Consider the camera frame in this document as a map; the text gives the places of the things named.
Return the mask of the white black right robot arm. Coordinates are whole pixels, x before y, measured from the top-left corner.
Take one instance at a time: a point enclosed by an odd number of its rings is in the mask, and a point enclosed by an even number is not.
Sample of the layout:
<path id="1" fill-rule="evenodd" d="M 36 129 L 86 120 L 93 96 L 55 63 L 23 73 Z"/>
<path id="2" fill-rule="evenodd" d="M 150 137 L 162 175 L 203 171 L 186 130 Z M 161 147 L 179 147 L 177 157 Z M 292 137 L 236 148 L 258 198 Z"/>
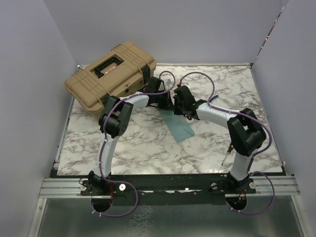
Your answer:
<path id="1" fill-rule="evenodd" d="M 174 113 L 189 120 L 212 122 L 229 131 L 236 154 L 233 167 L 227 175 L 227 188 L 232 193 L 240 192 L 249 177 L 253 156 L 267 138 L 263 124 L 257 120 L 254 112 L 249 108 L 229 111 L 209 106 L 205 100 L 195 100 L 189 88 L 184 85 L 174 90 Z"/>

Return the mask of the light blue envelope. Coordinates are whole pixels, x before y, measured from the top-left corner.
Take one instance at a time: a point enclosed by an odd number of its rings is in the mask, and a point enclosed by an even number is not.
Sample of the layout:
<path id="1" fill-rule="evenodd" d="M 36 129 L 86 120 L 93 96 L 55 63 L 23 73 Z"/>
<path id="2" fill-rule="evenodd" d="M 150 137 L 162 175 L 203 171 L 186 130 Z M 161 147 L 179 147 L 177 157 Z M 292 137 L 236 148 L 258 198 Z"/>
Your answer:
<path id="1" fill-rule="evenodd" d="M 159 110 L 163 121 L 166 123 L 176 143 L 180 143 L 195 135 L 194 131 L 187 123 L 185 117 L 175 115 L 173 111 Z"/>

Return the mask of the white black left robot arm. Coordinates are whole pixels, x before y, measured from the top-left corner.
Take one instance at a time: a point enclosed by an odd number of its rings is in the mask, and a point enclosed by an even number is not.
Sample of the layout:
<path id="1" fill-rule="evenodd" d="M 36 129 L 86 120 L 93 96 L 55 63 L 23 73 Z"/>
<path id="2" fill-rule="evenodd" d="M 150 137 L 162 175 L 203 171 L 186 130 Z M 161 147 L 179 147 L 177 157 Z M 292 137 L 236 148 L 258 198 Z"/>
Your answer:
<path id="1" fill-rule="evenodd" d="M 157 104 L 170 108 L 170 91 L 166 90 L 163 80 L 151 77 L 147 86 L 126 97 L 110 96 L 99 118 L 101 144 L 95 167 L 88 174 L 91 191 L 105 194 L 111 187 L 105 180 L 111 174 L 112 159 L 119 138 L 126 132 L 134 110 Z"/>

